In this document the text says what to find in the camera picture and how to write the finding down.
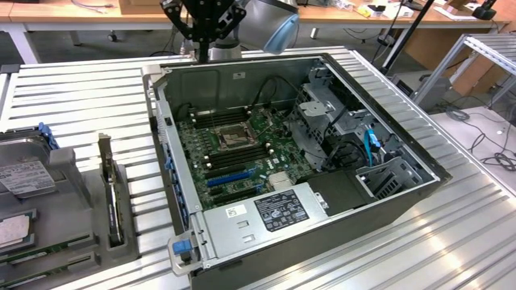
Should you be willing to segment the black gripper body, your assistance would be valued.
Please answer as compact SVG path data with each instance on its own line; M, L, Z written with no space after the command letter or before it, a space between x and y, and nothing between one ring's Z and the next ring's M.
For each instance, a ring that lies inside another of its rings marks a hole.
M234 0L185 0L191 15L222 15L235 4Z

